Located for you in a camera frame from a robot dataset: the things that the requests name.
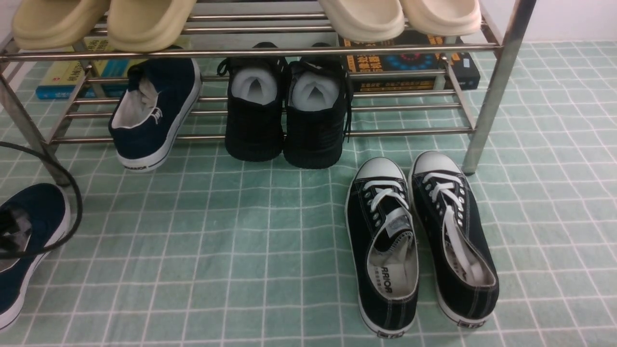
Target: black cable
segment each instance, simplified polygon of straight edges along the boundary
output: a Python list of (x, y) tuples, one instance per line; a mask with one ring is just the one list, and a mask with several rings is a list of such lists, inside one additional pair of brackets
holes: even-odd
[(4, 142), (4, 141), (0, 141), (0, 147), (15, 149), (17, 151), (28, 153), (31, 156), (35, 156), (38, 159), (41, 159), (43, 162), (45, 162), (45, 163), (53, 166), (54, 168), (58, 169), (60, 172), (62, 172), (63, 175), (65, 175), (67, 177), (68, 182), (71, 185), (71, 187), (73, 188), (73, 191), (75, 192), (75, 197), (77, 199), (77, 217), (75, 218), (75, 222), (73, 223), (73, 227), (61, 239), (59, 239), (58, 241), (56, 241), (55, 243), (53, 243), (53, 244), (51, 244), (49, 246), (45, 246), (45, 247), (41, 248), (38, 251), (1, 252), (0, 253), (0, 260), (1, 259), (20, 259), (20, 258), (28, 258), (28, 257), (39, 256), (41, 254), (51, 252), (54, 249), (60, 248), (62, 245), (64, 245), (66, 242), (68, 242), (73, 237), (73, 235), (77, 232), (77, 228), (79, 228), (79, 224), (81, 223), (81, 216), (83, 214), (83, 200), (81, 198), (81, 193), (79, 191), (79, 186), (77, 185), (77, 182), (75, 181), (75, 178), (73, 177), (73, 175), (71, 175), (67, 171), (67, 169), (63, 168), (62, 165), (56, 163), (53, 159), (51, 159), (49, 156), (46, 156), (45, 154), (41, 154), (41, 153), (36, 152), (36, 151), (34, 151), (34, 150), (30, 149), (30, 148), (27, 148), (27, 147), (24, 147), (24, 146), (20, 146), (18, 144), (8, 143), (8, 142)]

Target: beige slide sandal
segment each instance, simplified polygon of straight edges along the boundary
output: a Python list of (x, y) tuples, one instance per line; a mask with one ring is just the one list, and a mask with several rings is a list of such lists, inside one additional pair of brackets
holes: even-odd
[(332, 27), (358, 42), (385, 41), (405, 30), (399, 0), (319, 0)]
[(180, 36), (196, 0), (112, 0), (109, 43), (128, 52), (154, 52)]
[(54, 49), (86, 36), (109, 9), (110, 0), (22, 0), (13, 17), (21, 49)]
[(478, 0), (400, 0), (409, 24), (429, 35), (462, 36), (480, 30)]

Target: book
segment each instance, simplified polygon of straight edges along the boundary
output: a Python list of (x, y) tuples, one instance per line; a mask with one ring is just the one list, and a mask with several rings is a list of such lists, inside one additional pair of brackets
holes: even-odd
[[(383, 42), (357, 43), (339, 37), (339, 45), (343, 47), (380, 47), (400, 44), (443, 44), (444, 38), (418, 33), (417, 31), (404, 31), (400, 36)], [(349, 55), (345, 58), (345, 65), (350, 72), (396, 72), (396, 71), (419, 71), (437, 68), (439, 54), (391, 54), (386, 56)], [(455, 53), (450, 60), (452, 70), (457, 77), (462, 90), (478, 88), (480, 72), (476, 67), (471, 54), (467, 52)], [(354, 91), (409, 91), (431, 90), (435, 84), (435, 77), (389, 77), (389, 78), (366, 78), (354, 79)], [(452, 89), (452, 82), (446, 77), (447, 89)]]
[[(109, 44), (107, 38), (85, 39), (88, 51), (110, 52), (115, 49)], [(191, 42), (188, 37), (181, 37), (175, 43), (184, 49), (190, 49)], [(65, 52), (74, 52), (73, 48), (65, 48)], [(95, 61), (94, 65), (101, 77), (125, 77), (128, 69), (145, 59), (114, 59), (108, 61)], [(78, 61), (54, 62), (36, 88), (36, 97), (45, 99), (68, 99), (77, 85), (77, 81), (84, 72)], [(103, 84), (103, 91), (108, 98), (119, 98), (126, 90), (126, 83)], [(94, 91), (90, 88), (86, 98), (95, 98)]]

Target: green checkered mat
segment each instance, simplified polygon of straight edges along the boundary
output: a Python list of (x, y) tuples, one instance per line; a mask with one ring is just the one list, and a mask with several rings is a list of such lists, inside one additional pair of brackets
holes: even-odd
[[(485, 90), (494, 58), (475, 58)], [(202, 61), (211, 72), (217, 63)], [(37, 64), (17, 92), (44, 133), (64, 106), (33, 94), (48, 66)], [(523, 46), (470, 178), (501, 279), (493, 319), (477, 331), (439, 310), (419, 235), (416, 322), (401, 339), (377, 339), (358, 311), (344, 222), (350, 180), (365, 160), (386, 156), (408, 171), (419, 153), (438, 149), (461, 163), (464, 136), (354, 138), (336, 166), (320, 171), (179, 143), (143, 175), (124, 171), (111, 145), (90, 144), (58, 152), (85, 194), (79, 234), (41, 263), (0, 346), (614, 346), (616, 89), (614, 42)], [(484, 92), (468, 96), (478, 111)], [(414, 102), (428, 100), (396, 100)], [(76, 120), (69, 135), (105, 135), (106, 124)], [(364, 130), (453, 125), (462, 125), (453, 111), (354, 115)], [(222, 117), (201, 117), (182, 132), (223, 130)], [(23, 142), (6, 113), (0, 137)], [(2, 196), (49, 180), (38, 161), (0, 153)]]

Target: black canvas sneaker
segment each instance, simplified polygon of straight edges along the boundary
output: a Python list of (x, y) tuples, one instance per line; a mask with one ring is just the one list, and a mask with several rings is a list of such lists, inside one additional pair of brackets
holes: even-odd
[(434, 151), (418, 156), (409, 182), (431, 245), (437, 301), (458, 326), (479, 328), (495, 308), (499, 280), (469, 183)]
[(364, 163), (347, 196), (346, 222), (362, 319), (381, 338), (401, 337), (418, 302), (418, 246), (405, 175), (390, 159)]
[[(60, 187), (29, 186), (0, 206), (0, 253), (38, 251), (57, 242), (67, 232), (70, 216), (68, 198)], [(0, 260), (0, 333), (17, 320), (28, 283), (48, 254)]]
[[(317, 43), (313, 47), (329, 46)], [(304, 169), (325, 169), (341, 158), (351, 128), (351, 80), (338, 56), (303, 57), (289, 64), (285, 159)]]
[[(276, 46), (263, 42), (255, 48)], [(219, 76), (230, 73), (225, 148), (232, 157), (260, 162), (281, 154), (287, 67), (284, 57), (234, 57), (218, 66)]]
[(195, 59), (150, 59), (128, 69), (128, 89), (109, 120), (118, 160), (133, 172), (161, 166), (201, 92)]

